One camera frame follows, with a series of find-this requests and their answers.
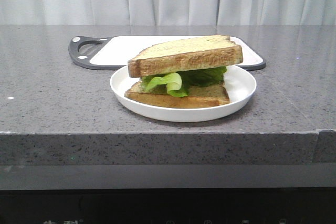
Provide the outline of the green lettuce leaf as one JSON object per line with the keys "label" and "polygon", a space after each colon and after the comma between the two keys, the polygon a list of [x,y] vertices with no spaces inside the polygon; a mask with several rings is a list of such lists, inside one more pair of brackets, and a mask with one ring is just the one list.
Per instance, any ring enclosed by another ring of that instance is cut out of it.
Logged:
{"label": "green lettuce leaf", "polygon": [[145,92],[168,94],[173,97],[187,97],[192,87],[208,87],[224,83],[225,66],[179,71],[167,74],[141,77],[140,84]]}

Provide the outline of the white cutting board grey rim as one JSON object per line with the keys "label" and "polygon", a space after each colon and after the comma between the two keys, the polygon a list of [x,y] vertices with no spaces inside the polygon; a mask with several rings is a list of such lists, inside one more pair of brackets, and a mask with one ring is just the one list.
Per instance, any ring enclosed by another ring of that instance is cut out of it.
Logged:
{"label": "white cutting board grey rim", "polygon": [[74,37],[68,46],[73,62],[93,70],[118,70],[143,49],[189,36]]}

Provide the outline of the bread slice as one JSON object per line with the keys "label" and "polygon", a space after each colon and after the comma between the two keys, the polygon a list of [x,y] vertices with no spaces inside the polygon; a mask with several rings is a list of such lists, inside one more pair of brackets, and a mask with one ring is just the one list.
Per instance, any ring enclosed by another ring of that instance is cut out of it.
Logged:
{"label": "bread slice", "polygon": [[156,86],[151,91],[145,91],[143,82],[136,82],[124,96],[140,103],[176,109],[210,108],[230,103],[230,98],[224,87],[224,82],[208,87],[191,86],[186,97],[169,95],[166,86]]}
{"label": "bread slice", "polygon": [[216,68],[243,62],[243,50],[226,35],[200,36],[155,44],[128,61],[132,78]]}

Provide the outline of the white round plate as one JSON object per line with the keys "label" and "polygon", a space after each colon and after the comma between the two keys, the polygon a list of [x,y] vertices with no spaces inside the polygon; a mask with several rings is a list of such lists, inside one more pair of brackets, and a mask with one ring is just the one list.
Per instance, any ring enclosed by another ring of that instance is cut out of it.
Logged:
{"label": "white round plate", "polygon": [[124,66],[110,78],[110,87],[119,102],[130,111],[168,122],[202,122],[223,118],[243,108],[257,88],[255,78],[239,66],[228,66],[224,74],[225,88],[230,98],[227,105],[199,109],[174,109],[139,103],[124,97],[124,93],[139,79],[129,77]]}

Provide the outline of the black appliance front panel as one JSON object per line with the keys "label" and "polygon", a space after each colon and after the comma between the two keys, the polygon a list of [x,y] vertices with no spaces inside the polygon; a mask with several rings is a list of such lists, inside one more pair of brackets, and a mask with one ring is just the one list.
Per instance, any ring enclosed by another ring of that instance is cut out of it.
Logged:
{"label": "black appliance front panel", "polygon": [[335,189],[9,190],[1,223],[335,223]]}

